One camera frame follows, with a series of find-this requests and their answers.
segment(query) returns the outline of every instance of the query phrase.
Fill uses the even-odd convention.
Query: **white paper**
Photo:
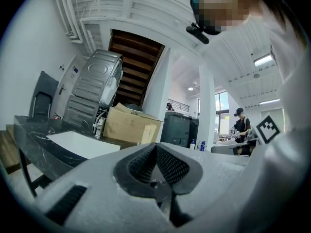
[[[102,142],[73,131],[48,135],[47,138],[86,159],[92,159],[120,150],[118,145]]]

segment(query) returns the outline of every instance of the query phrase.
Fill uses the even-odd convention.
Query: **table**
[[[15,116],[14,139],[19,148],[21,168],[26,182],[34,196],[38,186],[45,188],[49,183],[83,163],[87,159],[57,145],[47,136],[74,131],[95,139],[92,133],[80,129],[62,120],[37,119],[27,116]],[[120,149],[135,146],[135,143],[101,137],[100,141],[119,145]],[[43,175],[31,182],[26,159],[33,163]]]

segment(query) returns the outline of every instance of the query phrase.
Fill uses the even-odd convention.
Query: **bottle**
[[[200,151],[204,151],[204,149],[205,149],[205,141],[202,141]]]
[[[190,149],[194,150],[194,147],[195,147],[195,140],[193,139],[191,144],[190,144]]]

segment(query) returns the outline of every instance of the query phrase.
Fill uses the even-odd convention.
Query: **fluorescent light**
[[[280,101],[280,99],[274,99],[274,100],[270,100],[270,101],[266,101],[266,102],[261,102],[260,105],[268,104],[268,103],[274,103],[274,102],[278,102],[278,101]]]
[[[262,64],[265,64],[265,63],[267,63],[267,62],[269,62],[269,61],[272,61],[272,60],[273,60],[273,59],[272,59],[271,55],[264,56],[264,57],[262,57],[262,58],[260,58],[260,59],[258,59],[258,60],[255,61],[255,66],[256,66],[256,67],[259,67],[259,66],[261,66]]]

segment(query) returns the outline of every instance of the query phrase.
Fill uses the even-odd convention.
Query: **door handle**
[[[61,94],[62,94],[62,92],[63,92],[63,90],[65,90],[65,88],[64,88],[64,87],[65,87],[65,85],[64,85],[64,84],[62,84],[62,87],[60,88],[59,93],[58,93],[59,95],[61,95]]]

